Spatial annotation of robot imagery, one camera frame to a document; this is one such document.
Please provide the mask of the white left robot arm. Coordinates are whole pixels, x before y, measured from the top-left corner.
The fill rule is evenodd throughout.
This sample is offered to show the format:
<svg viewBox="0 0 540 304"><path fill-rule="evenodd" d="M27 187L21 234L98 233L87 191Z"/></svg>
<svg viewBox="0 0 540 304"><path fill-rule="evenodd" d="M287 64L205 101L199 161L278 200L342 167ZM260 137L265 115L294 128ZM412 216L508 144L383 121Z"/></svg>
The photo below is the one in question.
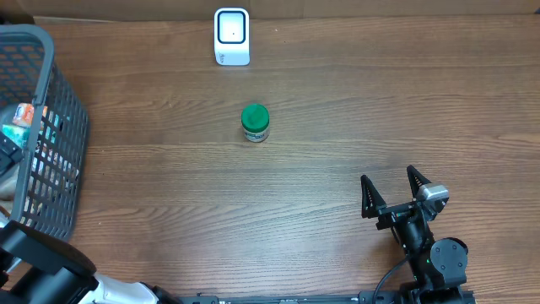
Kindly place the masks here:
<svg viewBox="0 0 540 304"><path fill-rule="evenodd" d="M17 259L30 269L11 289L1 289L1 304L181 304L178 297L158 286L98 274L89 258L72 245L10 220L1 229L2 285L8 282L8 272Z"/></svg>

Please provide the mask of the orange tissue pack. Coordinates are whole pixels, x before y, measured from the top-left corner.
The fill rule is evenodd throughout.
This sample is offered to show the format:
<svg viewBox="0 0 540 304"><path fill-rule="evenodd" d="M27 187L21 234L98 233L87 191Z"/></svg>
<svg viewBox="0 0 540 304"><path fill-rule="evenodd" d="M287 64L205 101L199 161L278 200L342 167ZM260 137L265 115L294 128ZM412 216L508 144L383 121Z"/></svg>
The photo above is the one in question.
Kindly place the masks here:
<svg viewBox="0 0 540 304"><path fill-rule="evenodd" d="M13 115L13 124L30 128L33 122L35 108L30 103L19 103Z"/></svg>

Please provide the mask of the teal tissue pack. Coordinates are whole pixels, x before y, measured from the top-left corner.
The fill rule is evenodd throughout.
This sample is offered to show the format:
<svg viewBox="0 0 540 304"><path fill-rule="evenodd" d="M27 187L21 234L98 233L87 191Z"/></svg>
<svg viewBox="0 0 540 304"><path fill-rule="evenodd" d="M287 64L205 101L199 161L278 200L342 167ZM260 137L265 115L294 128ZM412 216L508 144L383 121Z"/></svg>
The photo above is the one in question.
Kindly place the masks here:
<svg viewBox="0 0 540 304"><path fill-rule="evenodd" d="M28 144L30 128L12 123L4 123L2 125L2 133L22 149Z"/></svg>

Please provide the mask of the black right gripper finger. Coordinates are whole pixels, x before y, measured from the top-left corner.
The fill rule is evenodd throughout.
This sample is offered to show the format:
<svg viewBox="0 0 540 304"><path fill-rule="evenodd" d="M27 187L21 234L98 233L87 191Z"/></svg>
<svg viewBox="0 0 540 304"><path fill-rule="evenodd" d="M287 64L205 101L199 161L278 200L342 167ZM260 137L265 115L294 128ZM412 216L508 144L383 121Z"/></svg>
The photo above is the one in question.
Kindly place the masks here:
<svg viewBox="0 0 540 304"><path fill-rule="evenodd" d="M427 198L431 181L423 176L413 165L407 167L408 181L414 198Z"/></svg>
<svg viewBox="0 0 540 304"><path fill-rule="evenodd" d="M375 188L373 182L366 175L363 175L360 180L362 190L362 217L378 217L380 210L386 207L386 202Z"/></svg>

